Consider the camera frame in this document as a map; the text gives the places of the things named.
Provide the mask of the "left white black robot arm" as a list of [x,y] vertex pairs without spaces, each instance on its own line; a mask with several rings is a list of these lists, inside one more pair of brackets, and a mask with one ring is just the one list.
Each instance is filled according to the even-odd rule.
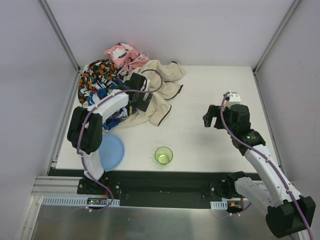
[[104,98],[98,98],[87,108],[78,106],[73,110],[67,140],[81,157],[87,178],[97,181],[104,174],[99,156],[103,123],[125,107],[145,112],[153,96],[149,84],[147,77],[133,73],[129,80],[107,93]]

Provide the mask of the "beige cloth garment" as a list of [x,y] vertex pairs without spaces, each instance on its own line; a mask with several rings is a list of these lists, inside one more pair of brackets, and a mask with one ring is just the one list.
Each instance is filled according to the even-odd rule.
[[149,79],[148,90],[157,90],[153,93],[146,111],[137,110],[124,121],[119,123],[119,128],[133,127],[150,122],[155,127],[159,126],[172,109],[170,100],[175,98],[182,90],[182,85],[177,81],[186,74],[186,70],[173,61],[163,65],[159,60],[149,60],[146,64],[132,71]]

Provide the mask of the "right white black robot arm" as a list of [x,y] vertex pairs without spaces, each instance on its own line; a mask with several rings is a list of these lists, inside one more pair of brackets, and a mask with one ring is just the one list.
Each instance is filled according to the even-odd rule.
[[215,193],[231,199],[238,194],[247,198],[265,217],[266,224],[277,238],[307,231],[315,237],[311,225],[316,210],[312,197],[304,197],[287,179],[281,168],[274,164],[265,140],[251,128],[250,112],[246,105],[210,105],[203,116],[204,126],[225,129],[233,146],[254,167],[266,189],[261,189],[243,171],[227,175],[215,187]]

